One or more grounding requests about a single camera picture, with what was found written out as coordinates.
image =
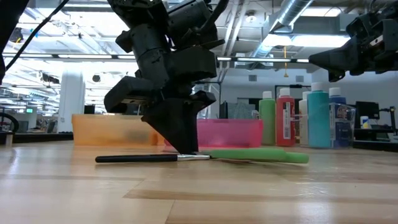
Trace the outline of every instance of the red paint bottle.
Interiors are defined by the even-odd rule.
[[[289,88],[281,88],[276,101],[276,144],[277,146],[293,146],[294,131],[294,98]]]

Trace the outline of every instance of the green paint bottle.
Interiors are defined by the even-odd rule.
[[[271,91],[262,93],[262,100],[259,102],[259,114],[262,120],[262,144],[275,145],[275,100]]]

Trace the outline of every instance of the pink plastic bin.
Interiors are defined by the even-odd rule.
[[[198,119],[200,147],[260,147],[262,121],[256,119]]]

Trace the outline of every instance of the green pool noodle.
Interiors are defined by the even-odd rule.
[[[285,152],[283,149],[232,149],[204,151],[202,154],[211,156],[212,159],[238,159],[259,162],[286,162],[306,164],[309,156],[299,152]]]
[[[283,149],[222,149],[204,151],[202,154],[212,159],[240,159],[252,161],[284,161],[286,152]]]
[[[306,164],[310,160],[307,154],[299,152],[286,152],[286,158],[279,162]]]

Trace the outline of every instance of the blue paint bottle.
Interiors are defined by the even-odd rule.
[[[330,105],[330,139],[331,146],[348,147],[351,142],[350,113],[347,109],[346,98],[341,95],[340,88],[329,89],[330,103],[339,105]]]
[[[325,83],[311,84],[308,94],[308,145],[328,148],[330,144],[329,94],[323,91]]]

